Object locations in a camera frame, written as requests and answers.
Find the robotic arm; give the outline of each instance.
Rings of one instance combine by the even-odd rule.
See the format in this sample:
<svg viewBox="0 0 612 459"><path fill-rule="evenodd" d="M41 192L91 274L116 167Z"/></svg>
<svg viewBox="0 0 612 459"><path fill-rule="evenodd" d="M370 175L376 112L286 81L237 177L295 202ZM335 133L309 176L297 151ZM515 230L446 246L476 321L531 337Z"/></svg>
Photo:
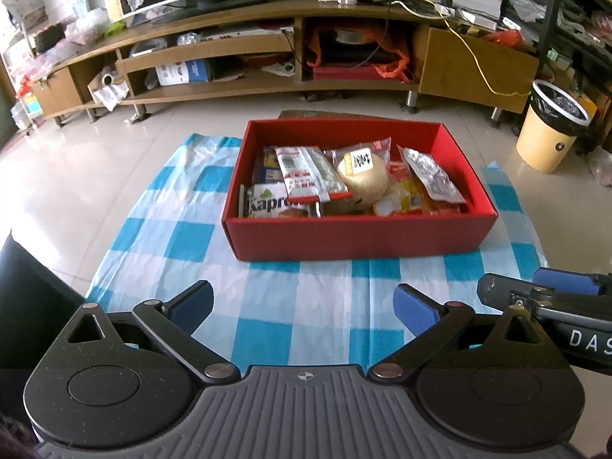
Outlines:
<svg viewBox="0 0 612 459"><path fill-rule="evenodd" d="M415 339L367 375L354 365L252 366L241 377L190 337L212 311L207 282L130 313L85 304L24 403L39 454L54 459L579 459L567 442L584 392L567 357L610 369L605 342L593 356L586 330L612 332L601 315L611 297L540 288L485 275L479 295L503 308L496 315L400 285L394 308Z"/></svg>

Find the black trash bag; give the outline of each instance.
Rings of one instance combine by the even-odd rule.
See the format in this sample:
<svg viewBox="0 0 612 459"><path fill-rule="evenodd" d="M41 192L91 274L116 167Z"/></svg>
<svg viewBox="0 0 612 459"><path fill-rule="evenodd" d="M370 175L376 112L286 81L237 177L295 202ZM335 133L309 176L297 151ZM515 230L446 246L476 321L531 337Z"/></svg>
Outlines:
<svg viewBox="0 0 612 459"><path fill-rule="evenodd" d="M559 133L565 134L565 136L584 136L589 131L588 123L590 119L584 114L584 112L578 108L575 101L569 99L564 94L560 93L556 89L550 87L547 83L538 82L538 88L542 91L542 94L546 95L556 105L558 105L568 116L563 115L558 110L552 108L541 96L538 91L531 91L531 97L529 103L531 108L537 116L542 119L549 127L553 128ZM570 117L580 119L580 121L587 125L579 124L573 121Z"/></svg>

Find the trash can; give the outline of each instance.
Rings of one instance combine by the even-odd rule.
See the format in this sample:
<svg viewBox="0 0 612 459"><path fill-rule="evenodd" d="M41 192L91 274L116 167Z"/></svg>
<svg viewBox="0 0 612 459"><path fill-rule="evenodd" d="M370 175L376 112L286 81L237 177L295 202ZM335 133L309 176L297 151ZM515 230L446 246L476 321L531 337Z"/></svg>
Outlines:
<svg viewBox="0 0 612 459"><path fill-rule="evenodd" d="M550 174L590 123L584 107L568 93L549 82L534 81L516 151L531 167Z"/></svg>

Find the blue checkered tablecloth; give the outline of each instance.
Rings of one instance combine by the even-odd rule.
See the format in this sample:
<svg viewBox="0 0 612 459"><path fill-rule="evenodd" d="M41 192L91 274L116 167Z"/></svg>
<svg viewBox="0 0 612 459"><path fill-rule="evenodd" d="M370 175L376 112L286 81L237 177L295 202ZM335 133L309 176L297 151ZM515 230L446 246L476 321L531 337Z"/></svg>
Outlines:
<svg viewBox="0 0 612 459"><path fill-rule="evenodd" d="M468 254L333 262L240 262L220 224L241 140L192 134L142 194L94 277L88 299L108 312L169 300L200 279L215 291L194 337L245 371L250 364L358 363L412 339L393 313L405 282L439 303L476 296L485 272L530 280L545 258L506 174L480 170L500 219Z"/></svg>

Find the white tile floor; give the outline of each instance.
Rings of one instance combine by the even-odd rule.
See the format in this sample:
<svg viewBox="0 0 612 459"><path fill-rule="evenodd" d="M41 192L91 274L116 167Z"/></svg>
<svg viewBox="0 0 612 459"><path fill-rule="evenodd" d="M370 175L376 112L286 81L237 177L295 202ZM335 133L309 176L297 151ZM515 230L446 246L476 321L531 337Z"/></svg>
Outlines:
<svg viewBox="0 0 612 459"><path fill-rule="evenodd" d="M552 267L612 270L612 190L595 182L582 159L572 154L545 176L522 162L508 127L487 126L490 109L421 97L419 113L409 116L399 109L401 100L400 94L368 92L304 103L276 94L156 106L149 109L150 119L132 126L124 122L131 107L94 124L85 115L61 129L47 123L0 155L0 221L10 223L15 238L38 260L85 293L129 210L189 134L242 137L249 119L316 109L443 122L473 165L495 160L506 171ZM612 379L580 375L588 382L588 412L574 443L595 454L612 431Z"/></svg>

